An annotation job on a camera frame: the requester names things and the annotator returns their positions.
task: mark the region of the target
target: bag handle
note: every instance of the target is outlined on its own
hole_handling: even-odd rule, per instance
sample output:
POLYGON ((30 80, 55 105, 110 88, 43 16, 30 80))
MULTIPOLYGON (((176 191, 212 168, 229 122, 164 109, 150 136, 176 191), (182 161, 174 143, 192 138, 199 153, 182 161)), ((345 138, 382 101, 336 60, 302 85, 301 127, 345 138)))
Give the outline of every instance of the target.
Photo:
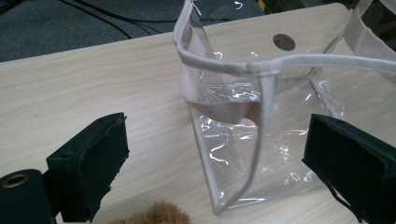
POLYGON ((351 211, 353 213, 353 215, 355 215, 355 217, 359 221, 359 223, 362 223, 362 219, 361 219, 359 212, 355 208, 353 208, 351 205, 349 205, 349 203, 345 202, 342 198, 338 197, 337 191, 334 189, 334 187, 332 186, 332 184, 329 181, 323 180, 322 178, 321 178, 321 180, 326 185, 326 187, 329 189, 329 191, 332 194, 332 196, 334 197, 334 199, 337 200, 343 206, 345 206, 347 209, 349 209, 349 211, 351 211))
POLYGON ((350 49, 358 56, 377 58, 396 62, 396 52, 385 44, 385 42, 376 36, 361 19, 361 16, 372 4, 373 0, 361 0, 354 9, 351 19, 344 31, 344 39, 350 49))

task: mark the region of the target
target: grommet hole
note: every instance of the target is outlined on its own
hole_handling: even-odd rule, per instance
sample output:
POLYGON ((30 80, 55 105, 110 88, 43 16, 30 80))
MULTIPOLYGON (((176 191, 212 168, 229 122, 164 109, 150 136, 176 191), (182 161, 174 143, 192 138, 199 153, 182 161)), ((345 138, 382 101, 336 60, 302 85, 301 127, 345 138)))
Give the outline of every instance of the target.
POLYGON ((273 38, 274 44, 282 50, 285 51, 292 51, 296 48, 296 43, 294 42, 293 38, 288 35, 284 34, 277 34, 274 35, 273 38))
POLYGON ((14 175, 14 176, 6 179, 5 181, 3 181, 1 186, 4 189, 15 188, 19 185, 22 185, 24 182, 27 181, 27 179, 29 179, 29 175, 14 175))

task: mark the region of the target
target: clear plastic bag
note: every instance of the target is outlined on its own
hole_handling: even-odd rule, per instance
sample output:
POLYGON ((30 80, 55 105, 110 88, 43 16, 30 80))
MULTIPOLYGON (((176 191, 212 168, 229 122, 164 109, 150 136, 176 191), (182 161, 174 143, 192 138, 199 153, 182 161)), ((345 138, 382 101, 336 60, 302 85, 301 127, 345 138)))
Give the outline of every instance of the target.
POLYGON ((215 214, 325 188, 301 162, 313 113, 396 146, 396 53, 361 20, 371 1, 243 21, 211 13, 223 22, 205 28, 194 3, 175 43, 215 214))

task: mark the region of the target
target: light wood table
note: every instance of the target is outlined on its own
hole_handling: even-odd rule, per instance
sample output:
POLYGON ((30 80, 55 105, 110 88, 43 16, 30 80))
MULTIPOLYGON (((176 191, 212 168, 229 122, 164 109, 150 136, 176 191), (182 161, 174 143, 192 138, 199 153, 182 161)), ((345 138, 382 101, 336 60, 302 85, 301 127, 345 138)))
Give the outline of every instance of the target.
POLYGON ((196 224, 357 223, 327 190, 214 216, 190 111, 179 94, 180 65, 172 34, 0 63, 0 176, 45 172, 51 152, 95 119, 124 112, 130 158, 93 223, 128 217, 162 199, 196 224))

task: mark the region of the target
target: fuzzy brown fur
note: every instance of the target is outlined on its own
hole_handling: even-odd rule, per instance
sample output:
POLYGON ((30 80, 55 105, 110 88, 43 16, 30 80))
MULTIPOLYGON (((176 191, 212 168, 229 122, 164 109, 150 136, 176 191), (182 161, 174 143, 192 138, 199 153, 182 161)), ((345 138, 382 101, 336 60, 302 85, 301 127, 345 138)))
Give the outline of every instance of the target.
POLYGON ((191 224, 190 217, 172 203, 160 201, 148 211, 117 220, 111 224, 191 224))

